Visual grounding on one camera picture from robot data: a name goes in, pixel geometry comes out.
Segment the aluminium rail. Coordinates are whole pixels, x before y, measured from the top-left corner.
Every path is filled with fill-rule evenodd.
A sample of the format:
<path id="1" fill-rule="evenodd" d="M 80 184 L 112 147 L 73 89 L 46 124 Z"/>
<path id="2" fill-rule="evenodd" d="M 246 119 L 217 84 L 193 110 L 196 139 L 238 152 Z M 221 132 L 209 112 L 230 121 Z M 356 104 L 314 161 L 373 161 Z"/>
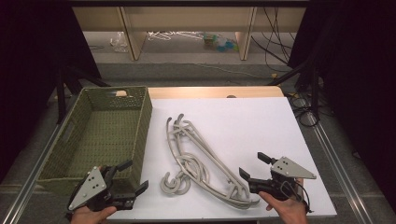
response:
<path id="1" fill-rule="evenodd" d="M 37 127 L 0 184 L 0 224 L 63 224 L 63 197 L 35 182 L 58 125 Z"/>
<path id="2" fill-rule="evenodd" d="M 367 206 L 347 174 L 347 170 L 341 163 L 330 138 L 319 122 L 319 118 L 311 112 L 308 113 L 307 117 L 358 222 L 360 224 L 374 224 Z"/>

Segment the person's right hand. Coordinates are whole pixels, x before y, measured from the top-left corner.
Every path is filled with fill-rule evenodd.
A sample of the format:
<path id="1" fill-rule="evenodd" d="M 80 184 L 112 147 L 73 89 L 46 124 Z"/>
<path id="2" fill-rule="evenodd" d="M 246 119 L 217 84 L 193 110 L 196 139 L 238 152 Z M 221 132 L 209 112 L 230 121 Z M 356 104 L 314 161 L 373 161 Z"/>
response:
<path id="1" fill-rule="evenodd" d="M 260 191 L 259 195 L 267 202 L 266 210 L 275 209 L 285 224 L 308 224 L 305 205 L 292 199 L 279 201 L 271 194 Z"/>

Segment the beige wooden shelf unit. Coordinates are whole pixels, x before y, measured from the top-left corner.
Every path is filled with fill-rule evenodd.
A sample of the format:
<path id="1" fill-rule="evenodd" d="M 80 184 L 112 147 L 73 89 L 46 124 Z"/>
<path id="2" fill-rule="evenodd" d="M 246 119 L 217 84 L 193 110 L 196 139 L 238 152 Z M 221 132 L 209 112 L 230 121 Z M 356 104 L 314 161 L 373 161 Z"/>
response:
<path id="1" fill-rule="evenodd" d="M 74 7 L 83 31 L 123 32 L 133 61 L 151 31 L 233 32 L 241 60 L 248 58 L 251 35 L 277 27 L 299 31 L 303 7 Z"/>

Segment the green woven basket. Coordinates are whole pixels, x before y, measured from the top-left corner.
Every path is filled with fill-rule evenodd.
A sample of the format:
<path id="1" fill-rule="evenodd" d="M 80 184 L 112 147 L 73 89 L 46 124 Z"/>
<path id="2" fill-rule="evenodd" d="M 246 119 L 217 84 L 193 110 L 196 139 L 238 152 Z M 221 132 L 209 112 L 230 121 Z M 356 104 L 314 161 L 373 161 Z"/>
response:
<path id="1" fill-rule="evenodd" d="M 141 183 L 152 104 L 146 87 L 85 88 L 52 144 L 37 184 L 69 195 L 93 166 L 133 165 L 113 177 L 117 193 Z"/>

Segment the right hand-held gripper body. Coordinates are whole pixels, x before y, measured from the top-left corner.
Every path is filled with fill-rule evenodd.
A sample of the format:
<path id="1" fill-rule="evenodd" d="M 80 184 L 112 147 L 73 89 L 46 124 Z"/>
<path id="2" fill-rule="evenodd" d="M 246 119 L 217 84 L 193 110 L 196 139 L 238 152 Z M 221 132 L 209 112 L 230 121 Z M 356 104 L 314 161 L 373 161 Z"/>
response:
<path id="1" fill-rule="evenodd" d="M 251 193 L 264 191 L 271 194 L 277 200 L 286 201 L 292 195 L 296 194 L 297 178 L 317 178 L 315 174 L 287 157 L 275 159 L 275 163 L 270 165 L 270 179 L 264 180 L 250 177 L 248 187 Z"/>

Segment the colourful plastic toys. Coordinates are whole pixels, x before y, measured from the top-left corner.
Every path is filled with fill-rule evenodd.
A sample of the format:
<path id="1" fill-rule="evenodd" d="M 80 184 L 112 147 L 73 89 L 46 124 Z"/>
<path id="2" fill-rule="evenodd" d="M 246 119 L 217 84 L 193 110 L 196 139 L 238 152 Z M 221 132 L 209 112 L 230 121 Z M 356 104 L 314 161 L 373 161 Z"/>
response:
<path id="1" fill-rule="evenodd" d="M 239 50 L 237 44 L 234 41 L 221 35 L 204 33 L 203 40 L 206 47 L 215 49 L 218 52 L 224 52 L 227 50 Z"/>

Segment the person's left hand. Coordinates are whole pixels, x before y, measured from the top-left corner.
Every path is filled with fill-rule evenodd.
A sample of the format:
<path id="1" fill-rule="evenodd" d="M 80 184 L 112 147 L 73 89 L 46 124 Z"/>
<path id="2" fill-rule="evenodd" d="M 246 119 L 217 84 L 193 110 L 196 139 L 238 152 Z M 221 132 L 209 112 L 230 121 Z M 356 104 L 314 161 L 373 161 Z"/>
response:
<path id="1" fill-rule="evenodd" d="M 101 211 L 93 212 L 87 206 L 77 209 L 70 224 L 107 224 L 107 218 L 117 212 L 115 206 L 109 206 Z"/>

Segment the black metal stand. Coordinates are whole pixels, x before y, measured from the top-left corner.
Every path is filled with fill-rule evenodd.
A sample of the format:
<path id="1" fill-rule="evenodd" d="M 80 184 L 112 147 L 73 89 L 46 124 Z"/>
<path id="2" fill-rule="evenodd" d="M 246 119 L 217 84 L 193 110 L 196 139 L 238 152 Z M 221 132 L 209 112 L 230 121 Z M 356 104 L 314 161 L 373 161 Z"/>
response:
<path id="1" fill-rule="evenodd" d="M 284 81 L 298 75 L 298 80 L 295 83 L 297 91 L 306 90 L 311 88 L 311 103 L 309 109 L 314 115 L 316 121 L 319 121 L 318 115 L 318 69 L 314 60 L 305 60 L 300 65 L 291 69 L 285 75 L 276 78 L 268 83 L 268 86 L 277 86 Z"/>
<path id="2" fill-rule="evenodd" d="M 61 68 L 57 74 L 56 91 L 58 99 L 58 120 L 57 123 L 61 124 L 66 115 L 66 102 L 64 87 L 67 87 L 74 95 L 79 95 L 82 90 L 81 79 L 88 80 L 98 87 L 108 87 L 108 84 L 102 80 L 94 77 L 75 66 L 67 65 Z"/>

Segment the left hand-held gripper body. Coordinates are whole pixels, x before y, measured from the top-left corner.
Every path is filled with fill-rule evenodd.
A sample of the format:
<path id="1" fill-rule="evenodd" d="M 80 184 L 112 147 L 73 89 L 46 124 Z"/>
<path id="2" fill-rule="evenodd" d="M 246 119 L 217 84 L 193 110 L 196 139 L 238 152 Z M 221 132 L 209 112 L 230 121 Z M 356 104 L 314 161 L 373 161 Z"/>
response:
<path id="1" fill-rule="evenodd" d="M 87 206 L 93 212 L 109 206 L 115 206 L 118 210 L 131 210 L 137 197 L 134 193 L 115 194 L 111 191 L 113 177 L 117 171 L 117 166 L 107 166 L 103 169 L 94 166 L 72 193 L 68 210 L 76 211 L 83 206 Z"/>

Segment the clear plastic bag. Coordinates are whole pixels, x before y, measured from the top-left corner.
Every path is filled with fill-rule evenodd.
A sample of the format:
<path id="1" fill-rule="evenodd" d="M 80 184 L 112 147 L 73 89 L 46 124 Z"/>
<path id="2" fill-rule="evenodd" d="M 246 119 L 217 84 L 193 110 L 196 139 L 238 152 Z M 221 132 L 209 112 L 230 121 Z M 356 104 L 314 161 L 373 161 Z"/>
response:
<path id="1" fill-rule="evenodd" d="M 128 52 L 128 44 L 124 32 L 117 32 L 116 35 L 110 39 L 110 46 L 115 52 Z"/>

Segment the black curtain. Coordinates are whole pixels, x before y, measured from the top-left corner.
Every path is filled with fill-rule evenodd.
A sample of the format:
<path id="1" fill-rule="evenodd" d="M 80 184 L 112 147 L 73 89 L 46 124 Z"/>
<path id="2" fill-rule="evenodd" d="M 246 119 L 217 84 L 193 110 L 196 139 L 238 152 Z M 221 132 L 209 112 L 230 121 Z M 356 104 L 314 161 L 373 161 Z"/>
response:
<path id="1" fill-rule="evenodd" d="M 396 212 L 396 0 L 308 0 L 290 67 L 317 57 L 332 110 Z"/>
<path id="2" fill-rule="evenodd" d="M 0 0 L 0 182 L 69 67 L 101 76 L 67 0 Z"/>

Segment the white table sheet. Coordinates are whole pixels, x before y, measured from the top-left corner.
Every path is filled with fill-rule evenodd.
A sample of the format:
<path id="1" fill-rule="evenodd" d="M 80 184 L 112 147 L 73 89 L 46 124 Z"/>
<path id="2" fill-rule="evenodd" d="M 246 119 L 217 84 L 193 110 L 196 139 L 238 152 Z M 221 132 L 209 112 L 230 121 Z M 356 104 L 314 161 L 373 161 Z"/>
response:
<path id="1" fill-rule="evenodd" d="M 149 187 L 132 210 L 117 212 L 112 221 L 244 221 L 276 216 L 266 211 L 263 201 L 248 210 L 237 209 L 197 184 L 184 195 L 163 193 L 163 176 L 179 171 L 166 141 L 166 122 L 179 115 L 193 123 L 233 172 L 244 169 L 254 178 L 268 178 L 270 167 L 258 159 L 259 152 L 272 158 L 286 156 L 312 173 L 318 170 L 286 98 L 155 99 L 152 105 L 142 170 Z"/>

